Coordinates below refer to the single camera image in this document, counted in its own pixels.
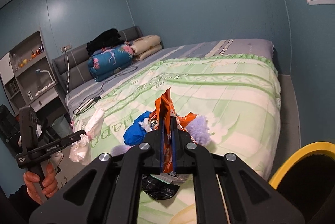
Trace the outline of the person's left hand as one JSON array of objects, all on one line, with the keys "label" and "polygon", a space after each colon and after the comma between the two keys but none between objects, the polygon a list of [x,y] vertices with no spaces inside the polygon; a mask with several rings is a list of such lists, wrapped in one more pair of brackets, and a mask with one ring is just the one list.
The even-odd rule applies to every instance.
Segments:
[{"label": "person's left hand", "polygon": [[37,191],[37,188],[35,187],[35,184],[41,186],[42,194],[47,198],[53,197],[54,194],[59,190],[58,182],[56,180],[56,171],[54,170],[54,166],[51,162],[48,163],[45,171],[46,175],[44,176],[44,180],[42,181],[41,185],[40,177],[37,174],[26,171],[23,175],[23,180],[27,187],[28,195],[39,205],[41,205],[43,202]]}]

